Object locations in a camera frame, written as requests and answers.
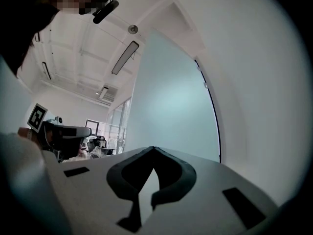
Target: white wall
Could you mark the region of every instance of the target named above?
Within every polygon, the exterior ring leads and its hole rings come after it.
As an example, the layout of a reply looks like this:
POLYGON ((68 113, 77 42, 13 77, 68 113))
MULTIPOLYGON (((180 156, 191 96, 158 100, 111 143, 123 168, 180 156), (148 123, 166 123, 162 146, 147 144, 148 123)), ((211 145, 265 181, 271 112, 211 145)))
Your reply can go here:
POLYGON ((206 47, 222 162, 284 203, 311 158, 312 75, 295 27, 273 0, 177 1, 206 47))
POLYGON ((69 93, 42 85, 37 93, 33 95, 33 103, 25 116, 25 123, 36 103, 47 108, 55 116, 63 119, 64 125, 85 126, 86 119, 105 122, 108 108, 91 103, 69 93))
POLYGON ((116 109, 118 106, 124 103, 127 99, 132 97, 135 81, 136 81, 136 76, 133 76, 121 89, 117 91, 114 102, 111 104, 109 108, 109 112, 116 109))
POLYGON ((31 104, 31 94, 0 56, 0 133, 17 133, 31 104))
POLYGON ((137 75, 125 150, 159 146, 219 161, 212 102, 196 62, 154 31, 137 75))
POLYGON ((36 89, 37 83, 40 83, 40 77, 40 69, 36 63, 33 49, 30 48, 22 67, 18 70, 18 78, 33 92, 36 89))

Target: black cutout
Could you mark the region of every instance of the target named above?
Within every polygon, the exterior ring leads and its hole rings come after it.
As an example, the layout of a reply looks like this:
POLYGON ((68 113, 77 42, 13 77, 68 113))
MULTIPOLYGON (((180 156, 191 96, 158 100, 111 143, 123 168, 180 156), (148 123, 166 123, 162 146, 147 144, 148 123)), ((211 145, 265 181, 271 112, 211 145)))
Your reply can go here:
POLYGON ((223 194, 247 229, 251 229, 266 218, 237 188, 223 190, 223 194))
POLYGON ((196 182, 196 171, 190 164, 153 146, 112 166, 107 173, 109 186, 119 198, 133 202, 130 215, 118 225, 133 233, 141 227, 138 194, 153 169, 160 187, 151 198, 153 210, 157 205, 179 201, 196 182))
POLYGON ((65 170, 64 174, 67 177, 71 177, 71 176, 75 176, 75 175, 78 175, 78 174, 85 173, 87 171, 90 171, 90 170, 88 168, 86 168, 86 167, 80 167, 80 168, 76 168, 76 169, 73 169, 73 170, 65 170))

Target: frosted glass wall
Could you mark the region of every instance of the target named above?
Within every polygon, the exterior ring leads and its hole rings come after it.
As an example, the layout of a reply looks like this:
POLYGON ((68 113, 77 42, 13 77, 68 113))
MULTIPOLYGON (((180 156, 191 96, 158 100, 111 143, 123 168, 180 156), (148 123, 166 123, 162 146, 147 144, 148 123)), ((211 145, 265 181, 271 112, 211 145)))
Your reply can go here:
POLYGON ((152 32, 132 97, 125 151, 159 146, 219 161, 212 102, 195 61, 152 32))

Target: headset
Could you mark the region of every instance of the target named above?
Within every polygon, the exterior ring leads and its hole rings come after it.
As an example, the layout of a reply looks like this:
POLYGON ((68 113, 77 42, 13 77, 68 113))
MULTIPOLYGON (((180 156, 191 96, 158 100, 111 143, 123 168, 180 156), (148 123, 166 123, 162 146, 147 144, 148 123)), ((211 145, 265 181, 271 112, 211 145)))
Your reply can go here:
POLYGON ((79 9, 79 14, 84 15, 91 13, 96 8, 96 11, 93 12, 93 22, 98 24, 119 5, 116 0, 108 1, 109 0, 95 0, 93 2, 86 2, 84 8, 79 9))

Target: ceiling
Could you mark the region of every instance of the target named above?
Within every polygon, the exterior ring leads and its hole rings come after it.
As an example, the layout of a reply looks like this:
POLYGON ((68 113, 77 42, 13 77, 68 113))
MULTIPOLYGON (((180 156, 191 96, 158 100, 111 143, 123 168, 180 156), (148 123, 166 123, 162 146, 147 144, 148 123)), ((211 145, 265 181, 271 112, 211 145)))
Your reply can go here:
POLYGON ((34 41, 33 54, 42 71, 42 80, 89 99, 110 105, 116 93, 137 75, 146 38, 152 28, 165 34, 191 57, 204 49, 198 32, 183 16, 174 0, 117 0, 119 6, 100 24, 93 15, 59 12, 53 22, 34 41), (135 35, 130 25, 138 26, 135 35), (139 49, 118 75, 112 69, 126 47, 136 41, 139 49), (47 63, 52 79, 42 68, 47 63), (99 100, 97 91, 108 86, 108 98, 99 100))

